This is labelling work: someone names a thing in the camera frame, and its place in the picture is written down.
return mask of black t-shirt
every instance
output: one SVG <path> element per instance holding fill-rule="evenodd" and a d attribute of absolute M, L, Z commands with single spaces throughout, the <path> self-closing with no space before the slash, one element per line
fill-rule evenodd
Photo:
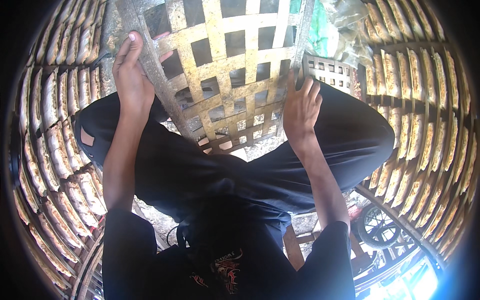
<path fill-rule="evenodd" d="M 188 248 L 156 253 L 151 224 L 133 213 L 107 214 L 103 284 L 106 299 L 354 299 L 350 240 L 344 222 L 328 225 L 295 271 L 261 221 L 207 223 Z"/>

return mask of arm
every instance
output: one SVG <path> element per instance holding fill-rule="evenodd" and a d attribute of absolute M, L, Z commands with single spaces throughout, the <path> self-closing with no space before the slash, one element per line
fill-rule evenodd
<path fill-rule="evenodd" d="M 322 96 L 320 83 L 308 76 L 295 90 L 293 70 L 288 73 L 288 93 L 284 109 L 284 129 L 293 151 L 307 171 L 313 201 L 322 228 L 336 221 L 345 222 L 350 232 L 348 210 L 342 192 L 330 171 L 315 135 Z"/>
<path fill-rule="evenodd" d="M 153 84 L 138 61 L 142 48 L 140 34 L 130 32 L 120 46 L 112 68 L 120 99 L 120 118 L 103 165 L 103 196 L 108 210 L 132 211 L 135 157 L 155 97 Z M 160 62 L 171 54 L 163 55 Z"/>

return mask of tire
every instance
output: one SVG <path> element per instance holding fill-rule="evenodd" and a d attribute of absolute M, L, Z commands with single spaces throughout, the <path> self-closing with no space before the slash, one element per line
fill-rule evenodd
<path fill-rule="evenodd" d="M 382 250 L 382 249 L 386 249 L 386 248 L 388 248 L 388 247 L 390 247 L 390 246 L 392 246 L 393 244 L 396 243 L 396 240 L 400 236 L 401 229 L 396 224 L 394 224 L 394 227 L 392 227 L 392 228 L 395 228 L 395 232 L 394 232 L 393 236 L 390 239 L 388 239 L 387 241 L 385 241 L 385 240 L 375 240 L 374 238 L 372 238 L 367 233 L 367 229 L 365 228 L 365 224 L 368 223 L 368 219 L 371 219 L 369 217 L 369 213 L 371 213 L 375 210 L 381 211 L 381 209 L 378 208 L 377 206 L 375 206 L 375 204 L 370 204 L 369 206 L 365 207 L 362 210 L 361 216 L 357 220 L 357 229 L 358 229 L 360 238 L 362 239 L 362 241 L 365 244 L 372 247 L 373 249 Z"/>

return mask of black cable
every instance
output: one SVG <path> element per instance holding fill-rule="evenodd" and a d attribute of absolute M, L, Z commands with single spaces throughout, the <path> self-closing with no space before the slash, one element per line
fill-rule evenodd
<path fill-rule="evenodd" d="M 170 233 L 171 233 L 175 228 L 177 228 L 177 227 L 178 227 L 178 225 L 176 225 L 174 228 L 170 229 L 170 231 L 167 233 L 167 245 L 168 245 L 169 247 L 171 247 L 172 245 L 170 245 L 170 243 L 168 242 L 168 236 L 169 236 Z"/>

